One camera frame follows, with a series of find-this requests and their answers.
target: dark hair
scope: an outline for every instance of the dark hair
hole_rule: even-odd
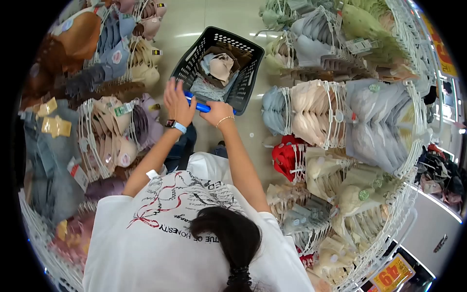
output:
[[[239,212],[221,207],[200,210],[191,222],[194,236],[212,232],[230,265],[230,276],[224,292],[251,292],[248,266],[261,244],[261,233],[256,224]]]

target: green round sticker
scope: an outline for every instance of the green round sticker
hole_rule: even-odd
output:
[[[369,88],[370,88],[370,91],[371,91],[371,92],[375,92],[375,93],[378,92],[378,91],[380,90],[379,84],[372,84],[372,85],[370,85]]]
[[[370,193],[367,190],[360,191],[358,194],[358,199],[364,201],[370,197]]]
[[[382,180],[376,179],[376,180],[375,180],[375,183],[376,183],[376,185],[377,185],[378,187],[382,187]]]

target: hand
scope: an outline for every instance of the hand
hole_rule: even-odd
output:
[[[183,93],[183,81],[177,83],[175,89],[175,77],[167,81],[164,91],[164,105],[169,110],[169,120],[176,120],[185,127],[193,121],[196,110],[196,98],[191,98],[191,106]]]
[[[199,113],[199,115],[213,126],[217,126],[225,117],[234,117],[234,108],[225,102],[207,101],[206,105],[210,106],[211,110],[208,113]],[[228,124],[235,125],[234,119],[223,120],[218,125],[218,129],[222,131],[222,128],[225,128]]]

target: blue basket handle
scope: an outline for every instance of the blue basket handle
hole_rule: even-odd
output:
[[[183,91],[183,93],[185,94],[185,97],[186,99],[188,100],[188,104],[191,105],[191,98],[193,97],[193,94],[189,91]],[[210,106],[207,106],[207,105],[204,105],[202,103],[197,103],[196,104],[196,109],[202,113],[208,113],[211,111],[211,107]]]

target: black plastic basket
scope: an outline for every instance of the black plastic basket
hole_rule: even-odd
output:
[[[247,108],[248,101],[253,92],[256,74],[264,56],[263,48],[257,44],[223,29],[208,26],[199,39],[180,59],[172,72],[172,76],[177,80],[183,80],[183,90],[189,91],[198,72],[199,58],[208,48],[216,45],[217,42],[230,43],[232,46],[252,54],[250,62],[240,70],[226,99],[226,103],[230,104],[237,111],[236,115],[242,115]],[[196,99],[202,103],[210,100],[202,95],[196,95]]]

